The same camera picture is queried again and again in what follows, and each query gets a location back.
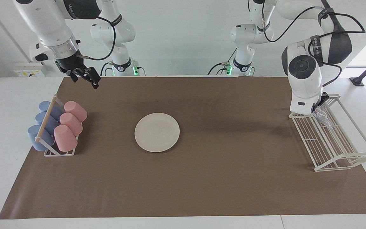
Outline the white wall socket box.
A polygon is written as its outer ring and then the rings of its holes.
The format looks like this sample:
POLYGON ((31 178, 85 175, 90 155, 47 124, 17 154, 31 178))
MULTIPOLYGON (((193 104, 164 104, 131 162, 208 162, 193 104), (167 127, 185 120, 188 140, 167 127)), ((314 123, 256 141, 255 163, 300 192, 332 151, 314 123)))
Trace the white wall socket box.
POLYGON ((14 72, 18 77, 46 77, 48 74, 42 62, 16 63, 14 72))

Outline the brown table mat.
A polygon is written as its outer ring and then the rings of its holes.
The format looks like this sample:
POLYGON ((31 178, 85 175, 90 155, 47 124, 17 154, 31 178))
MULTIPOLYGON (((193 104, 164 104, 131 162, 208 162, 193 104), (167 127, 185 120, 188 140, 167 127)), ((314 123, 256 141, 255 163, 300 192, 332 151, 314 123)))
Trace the brown table mat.
POLYGON ((366 213, 366 172, 314 172, 285 77, 65 78, 88 112, 75 155, 30 149, 0 219, 366 213), (144 116, 177 120, 173 148, 135 141, 144 116))

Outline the cream round plate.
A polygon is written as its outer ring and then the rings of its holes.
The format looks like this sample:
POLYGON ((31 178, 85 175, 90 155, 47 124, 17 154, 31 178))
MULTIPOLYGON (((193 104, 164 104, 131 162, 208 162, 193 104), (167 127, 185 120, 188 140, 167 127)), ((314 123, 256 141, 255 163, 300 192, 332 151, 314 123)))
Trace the cream round plate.
POLYGON ((134 130, 138 146, 151 153, 161 153, 173 148, 179 136, 179 123, 166 113, 151 113, 144 116, 134 130))

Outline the blue plastic cup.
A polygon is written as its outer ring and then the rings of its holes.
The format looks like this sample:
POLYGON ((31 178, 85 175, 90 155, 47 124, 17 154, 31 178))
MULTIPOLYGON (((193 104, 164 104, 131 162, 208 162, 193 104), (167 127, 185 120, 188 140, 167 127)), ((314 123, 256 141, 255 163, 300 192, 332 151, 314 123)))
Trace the blue plastic cup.
MULTIPOLYGON (((50 101, 43 101, 39 104, 39 110, 41 112, 47 112, 49 106, 50 106, 51 102, 50 101)), ((50 116, 52 116, 56 121, 60 120, 60 116, 63 114, 63 110, 57 106, 54 105, 51 112, 50 112, 50 116)))
POLYGON ((45 130, 51 135, 54 135, 54 130, 57 126, 59 126, 59 123, 50 115, 47 115, 46 112, 38 113, 35 116, 35 122, 37 125, 42 125, 43 120, 47 117, 47 122, 45 124, 45 130))
MULTIPOLYGON (((42 145, 40 142, 35 142, 36 141, 36 136, 39 132, 40 129, 40 125, 33 125, 31 127, 29 127, 29 129, 27 130, 28 132, 28 136, 29 139, 32 143, 32 146, 35 148, 35 150, 37 151, 45 151, 47 150, 47 147, 45 147, 44 145, 42 145)), ((53 139, 53 137, 47 132, 46 129, 43 130, 42 133, 42 139, 49 145, 52 146, 54 145, 55 140, 53 139)))

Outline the clear crinkled plastic bag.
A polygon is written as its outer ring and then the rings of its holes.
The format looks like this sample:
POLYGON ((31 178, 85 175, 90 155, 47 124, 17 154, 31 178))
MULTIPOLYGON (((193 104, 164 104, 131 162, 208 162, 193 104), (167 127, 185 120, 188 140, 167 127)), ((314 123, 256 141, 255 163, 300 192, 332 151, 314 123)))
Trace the clear crinkled plastic bag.
POLYGON ((333 128, 334 125, 330 121, 328 114, 321 107, 316 107, 312 112, 313 116, 325 127, 333 128))

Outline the pink plastic cup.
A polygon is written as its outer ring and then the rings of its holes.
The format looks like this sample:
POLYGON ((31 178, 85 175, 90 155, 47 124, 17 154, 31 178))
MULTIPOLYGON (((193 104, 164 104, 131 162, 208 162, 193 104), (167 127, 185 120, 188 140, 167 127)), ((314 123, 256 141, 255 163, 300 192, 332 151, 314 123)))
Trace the pink plastic cup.
POLYGON ((77 145, 77 139, 73 132, 66 125, 59 125, 54 129, 54 136, 61 152, 69 152, 74 150, 77 145))
POLYGON ((66 102, 64 104, 64 109, 67 113, 72 113, 80 123, 87 119, 87 111, 75 101, 66 102))
POLYGON ((80 135, 83 131, 83 126, 81 122, 72 113, 63 113, 59 121, 61 125, 68 126, 68 128, 73 132, 74 136, 80 135))

